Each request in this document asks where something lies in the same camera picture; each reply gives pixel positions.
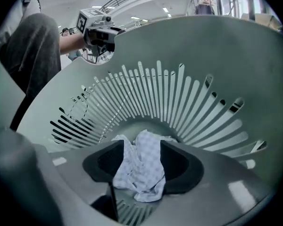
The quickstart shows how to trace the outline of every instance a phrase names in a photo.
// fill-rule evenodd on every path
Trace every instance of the person's leg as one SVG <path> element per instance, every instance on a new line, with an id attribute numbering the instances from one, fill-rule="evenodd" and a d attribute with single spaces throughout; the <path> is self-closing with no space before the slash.
<path id="1" fill-rule="evenodd" d="M 32 101 L 61 70 L 58 25 L 44 14 L 27 17 L 2 48 L 0 60 Z"/>

